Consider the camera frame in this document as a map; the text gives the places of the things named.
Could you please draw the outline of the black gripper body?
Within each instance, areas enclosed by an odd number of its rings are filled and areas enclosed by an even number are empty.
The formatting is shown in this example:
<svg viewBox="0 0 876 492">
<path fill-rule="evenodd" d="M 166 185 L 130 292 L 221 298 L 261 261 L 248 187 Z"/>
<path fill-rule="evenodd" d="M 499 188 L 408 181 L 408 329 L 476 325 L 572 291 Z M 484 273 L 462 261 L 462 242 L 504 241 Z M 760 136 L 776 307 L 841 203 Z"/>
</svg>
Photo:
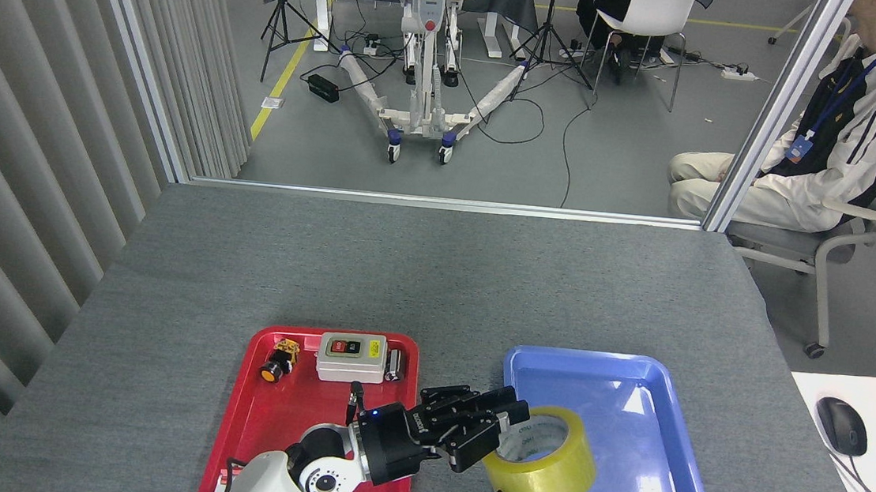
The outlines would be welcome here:
<svg viewBox="0 0 876 492">
<path fill-rule="evenodd" d="M 374 486 L 417 474 L 422 462 L 441 457 L 435 448 L 413 438 L 408 417 L 406 407 L 395 402 L 357 415 L 357 442 Z"/>
</svg>

